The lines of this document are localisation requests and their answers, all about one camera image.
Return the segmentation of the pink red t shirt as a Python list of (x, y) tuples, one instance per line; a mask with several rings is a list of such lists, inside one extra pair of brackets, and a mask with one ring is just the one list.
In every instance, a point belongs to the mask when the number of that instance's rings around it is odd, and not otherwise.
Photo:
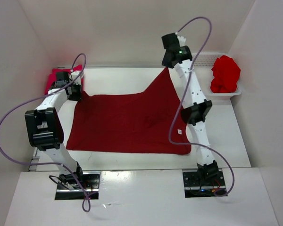
[(82, 65), (75, 66), (73, 69), (71, 68), (53, 68), (51, 71), (51, 74), (48, 76), (46, 88), (44, 91), (44, 94), (47, 95), (50, 87), (52, 86), (53, 82), (55, 82), (56, 79), (56, 73), (57, 72), (71, 72), (71, 71), (81, 71), (83, 68)]

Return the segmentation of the dark red t shirt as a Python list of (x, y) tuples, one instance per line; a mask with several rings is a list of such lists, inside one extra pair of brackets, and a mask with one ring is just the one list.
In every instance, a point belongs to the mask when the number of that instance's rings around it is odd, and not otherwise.
[[(89, 96), (83, 92), (75, 106), (67, 149), (189, 154), (190, 145), (171, 144), (168, 138), (179, 103), (167, 68), (141, 93)], [(180, 117), (175, 121), (171, 138), (189, 142), (186, 124)]]

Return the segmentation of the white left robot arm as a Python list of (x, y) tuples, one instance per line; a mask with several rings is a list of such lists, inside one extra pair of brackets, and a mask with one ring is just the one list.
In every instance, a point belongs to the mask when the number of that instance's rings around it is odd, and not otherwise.
[[(84, 175), (77, 161), (75, 161), (64, 146), (64, 131), (60, 123), (58, 112), (67, 101), (81, 101), (82, 79), (72, 83), (69, 87), (59, 90), (73, 81), (73, 76), (78, 71), (56, 72), (56, 80), (50, 86), (48, 94), (51, 94), (42, 101), (34, 110), (25, 112), (25, 122), (31, 146), (45, 152), (53, 162), (61, 163), (58, 166), (58, 184), (68, 189), (77, 189), (84, 184)], [(69, 173), (63, 166), (66, 165), (72, 173)]]

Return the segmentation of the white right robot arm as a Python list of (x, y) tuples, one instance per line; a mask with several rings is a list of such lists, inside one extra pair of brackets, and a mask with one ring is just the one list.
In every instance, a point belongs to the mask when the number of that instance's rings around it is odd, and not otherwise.
[[(175, 145), (197, 145), (197, 179), (200, 186), (208, 185), (218, 175), (217, 162), (209, 150), (210, 144), (206, 132), (206, 116), (212, 107), (212, 101), (203, 94), (194, 71), (194, 59), (190, 49), (185, 45), (186, 38), (170, 33), (162, 36), (166, 50), (162, 65), (175, 69), (186, 86), (182, 100), (171, 123), (168, 138)], [(192, 134), (194, 143), (177, 142), (171, 138), (177, 116), (180, 116)]]

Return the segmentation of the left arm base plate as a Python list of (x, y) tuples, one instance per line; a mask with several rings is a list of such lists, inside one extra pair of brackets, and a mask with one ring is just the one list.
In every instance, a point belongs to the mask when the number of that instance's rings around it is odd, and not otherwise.
[[(50, 175), (50, 179), (57, 185), (55, 200), (83, 200), (84, 193), (80, 186), (76, 184), (70, 184), (68, 182), (62, 182), (62, 177), (56, 177)], [(85, 171), (82, 176), (82, 186), (89, 195), (89, 200), (97, 200), (99, 198), (99, 186), (100, 186), (100, 172), (99, 171)]]

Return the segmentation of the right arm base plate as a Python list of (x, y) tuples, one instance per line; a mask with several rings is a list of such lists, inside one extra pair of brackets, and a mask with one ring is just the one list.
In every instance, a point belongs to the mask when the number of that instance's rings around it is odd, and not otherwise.
[(196, 170), (183, 170), (183, 185), (185, 198), (213, 197), (227, 192), (223, 172), (209, 180), (200, 179)]

